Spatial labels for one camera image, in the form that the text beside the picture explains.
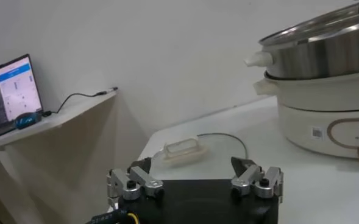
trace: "yellow wire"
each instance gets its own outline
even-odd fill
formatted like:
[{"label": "yellow wire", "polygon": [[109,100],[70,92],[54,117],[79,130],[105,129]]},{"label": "yellow wire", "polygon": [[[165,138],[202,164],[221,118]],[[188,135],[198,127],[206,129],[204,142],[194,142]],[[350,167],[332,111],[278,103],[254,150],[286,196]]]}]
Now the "yellow wire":
[{"label": "yellow wire", "polygon": [[130,216],[131,218],[134,219],[135,224],[140,224],[140,223],[138,222],[138,218],[137,218],[137,216],[136,216],[135,214],[133,214],[133,213],[128,213],[128,216]]}]

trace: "computer mouse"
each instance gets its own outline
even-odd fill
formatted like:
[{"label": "computer mouse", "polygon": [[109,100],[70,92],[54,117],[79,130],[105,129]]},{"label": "computer mouse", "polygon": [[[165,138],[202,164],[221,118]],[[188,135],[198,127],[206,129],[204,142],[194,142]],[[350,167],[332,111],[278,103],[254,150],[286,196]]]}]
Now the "computer mouse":
[{"label": "computer mouse", "polygon": [[24,129],[41,121],[41,114],[37,112],[23,113],[16,117],[14,124],[16,129]]}]

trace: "laptop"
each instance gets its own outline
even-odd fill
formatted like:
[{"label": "laptop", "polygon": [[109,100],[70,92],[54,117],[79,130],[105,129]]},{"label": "laptop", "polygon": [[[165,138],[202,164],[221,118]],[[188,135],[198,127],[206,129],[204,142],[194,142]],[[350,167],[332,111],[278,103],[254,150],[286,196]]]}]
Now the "laptop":
[{"label": "laptop", "polygon": [[29,54],[0,65],[0,136],[20,114],[42,110]]}]

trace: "cooking pot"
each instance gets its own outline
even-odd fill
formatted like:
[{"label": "cooking pot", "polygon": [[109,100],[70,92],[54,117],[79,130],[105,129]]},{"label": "cooking pot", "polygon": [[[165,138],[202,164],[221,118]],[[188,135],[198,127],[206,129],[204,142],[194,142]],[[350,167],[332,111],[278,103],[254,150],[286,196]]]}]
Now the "cooking pot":
[{"label": "cooking pot", "polygon": [[313,80],[264,78],[259,95],[276,95],[279,104],[307,111],[359,111],[359,74]]},{"label": "cooking pot", "polygon": [[269,79],[308,80],[359,73],[359,4],[274,33],[245,60]]}]

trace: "pot handle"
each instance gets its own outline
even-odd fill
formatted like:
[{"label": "pot handle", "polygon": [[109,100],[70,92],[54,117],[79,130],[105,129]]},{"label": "pot handle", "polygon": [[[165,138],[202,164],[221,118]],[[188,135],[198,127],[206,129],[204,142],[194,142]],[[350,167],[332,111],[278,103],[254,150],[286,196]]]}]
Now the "pot handle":
[{"label": "pot handle", "polygon": [[244,59],[247,67],[267,67],[274,64],[274,60],[272,59],[272,55],[269,52],[256,52],[253,56]]},{"label": "pot handle", "polygon": [[258,95],[276,95],[279,91],[277,84],[270,82],[269,80],[262,79],[259,82],[254,83],[255,92]]}]

